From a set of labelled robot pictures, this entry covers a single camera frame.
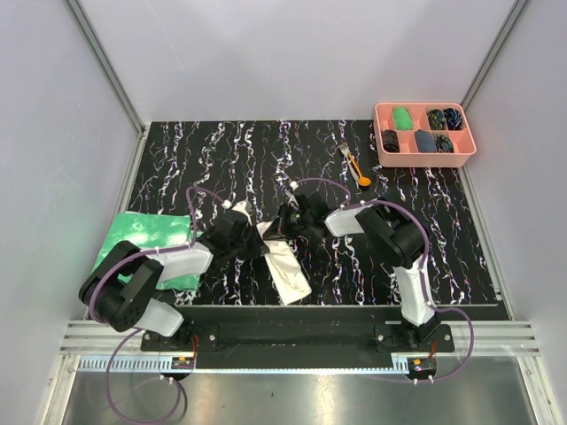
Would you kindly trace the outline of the white cloth napkin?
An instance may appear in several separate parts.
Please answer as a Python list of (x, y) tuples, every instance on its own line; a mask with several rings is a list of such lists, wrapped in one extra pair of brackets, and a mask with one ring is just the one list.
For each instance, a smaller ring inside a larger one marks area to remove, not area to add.
[(256, 225), (269, 253), (264, 258), (276, 286), (282, 305), (290, 305), (310, 295), (312, 290), (300, 263), (285, 240), (270, 241), (264, 238), (272, 222)]

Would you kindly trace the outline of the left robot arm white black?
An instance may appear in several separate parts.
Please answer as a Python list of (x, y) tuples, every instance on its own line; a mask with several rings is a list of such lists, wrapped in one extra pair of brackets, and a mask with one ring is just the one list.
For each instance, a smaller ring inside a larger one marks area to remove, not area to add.
[(117, 332), (142, 329), (159, 334), (174, 351), (184, 349), (191, 329), (183, 315), (153, 297), (159, 283), (186, 275), (201, 276), (234, 258), (254, 259), (268, 253), (252, 224), (252, 206), (240, 201), (214, 220), (195, 241), (142, 250), (130, 241), (113, 246), (79, 289), (90, 317)]

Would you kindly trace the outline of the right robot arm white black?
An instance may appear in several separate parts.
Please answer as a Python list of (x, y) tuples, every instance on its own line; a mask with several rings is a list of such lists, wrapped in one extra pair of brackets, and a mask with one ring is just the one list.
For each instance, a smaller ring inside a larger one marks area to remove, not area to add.
[(317, 190), (306, 192), (295, 186), (286, 195), (288, 202), (279, 207), (264, 238), (364, 236), (396, 276), (403, 343), (417, 352), (431, 344), (439, 320), (427, 275), (429, 235), (422, 223), (409, 210), (383, 198), (330, 207)]

